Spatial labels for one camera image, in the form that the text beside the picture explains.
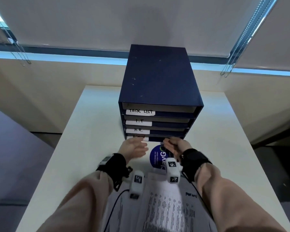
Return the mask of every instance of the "task list label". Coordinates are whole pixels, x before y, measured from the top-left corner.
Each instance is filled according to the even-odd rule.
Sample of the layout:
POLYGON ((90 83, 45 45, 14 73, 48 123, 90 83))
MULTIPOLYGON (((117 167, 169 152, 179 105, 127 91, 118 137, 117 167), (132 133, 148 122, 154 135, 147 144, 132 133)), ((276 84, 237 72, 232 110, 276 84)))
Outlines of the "task list label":
POLYGON ((149 129, 126 129, 126 133, 130 134, 149 134, 149 129))
POLYGON ((126 120, 126 125, 152 126, 152 122, 151 121, 144 121, 142 119, 126 120))
POLYGON ((133 135, 133 136, 127 136, 127 139, 129 138, 143 138, 143 141, 148 142, 149 141, 149 137, 145 137, 143 135, 133 135))
POLYGON ((141 110, 141 109, 127 109, 126 115, 133 116, 154 116, 156 114, 153 110, 141 110))

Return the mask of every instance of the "black wrist strap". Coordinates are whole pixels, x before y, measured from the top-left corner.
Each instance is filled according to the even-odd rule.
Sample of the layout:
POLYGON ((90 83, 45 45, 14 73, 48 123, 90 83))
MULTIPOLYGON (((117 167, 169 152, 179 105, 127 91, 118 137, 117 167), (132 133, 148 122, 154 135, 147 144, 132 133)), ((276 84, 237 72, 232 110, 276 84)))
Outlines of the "black wrist strap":
POLYGON ((194 176, 198 168, 204 163, 210 163, 209 159, 203 155, 202 152, 196 149, 185 150, 181 157, 181 164, 183 166, 183 172, 186 174, 190 182, 194 182, 194 176))
POLYGON ((99 165, 97 170, 107 173, 113 180, 114 189, 118 191, 122 178, 128 178, 132 168, 126 167, 126 159, 122 154, 115 153, 105 164, 99 165))

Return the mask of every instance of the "beige sleeve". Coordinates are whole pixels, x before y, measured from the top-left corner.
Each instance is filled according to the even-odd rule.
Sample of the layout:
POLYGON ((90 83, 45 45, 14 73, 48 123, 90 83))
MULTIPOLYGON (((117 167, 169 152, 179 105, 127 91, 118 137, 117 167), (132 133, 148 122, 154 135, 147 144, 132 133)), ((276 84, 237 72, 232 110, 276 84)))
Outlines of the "beige sleeve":
POLYGON ((112 179, 105 172, 93 172, 69 191, 38 232, 98 231, 112 191, 112 179))
POLYGON ((238 185, 222 178, 216 166, 203 164, 194 180, 202 199, 211 210, 218 232, 285 231, 238 185))

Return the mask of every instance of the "round blue sticker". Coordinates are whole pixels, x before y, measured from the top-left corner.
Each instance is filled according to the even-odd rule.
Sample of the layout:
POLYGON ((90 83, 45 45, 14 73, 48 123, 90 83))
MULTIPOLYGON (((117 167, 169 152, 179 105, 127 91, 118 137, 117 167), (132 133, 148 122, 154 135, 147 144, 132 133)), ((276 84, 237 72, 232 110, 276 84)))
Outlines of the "round blue sticker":
POLYGON ((173 153, 167 150, 164 145, 158 145, 151 150, 149 160, 154 168, 165 169, 165 159, 173 156, 173 153))

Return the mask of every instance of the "person's left hand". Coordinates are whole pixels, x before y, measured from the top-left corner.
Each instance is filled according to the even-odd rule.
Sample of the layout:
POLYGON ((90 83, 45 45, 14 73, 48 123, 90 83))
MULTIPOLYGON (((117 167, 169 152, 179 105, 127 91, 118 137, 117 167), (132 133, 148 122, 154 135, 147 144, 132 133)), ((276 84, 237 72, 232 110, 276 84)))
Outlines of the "person's left hand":
POLYGON ((121 144, 117 153, 124 156, 127 164, 131 159, 142 157, 148 151, 147 143, 143 143, 142 140, 143 138, 129 138, 121 144))

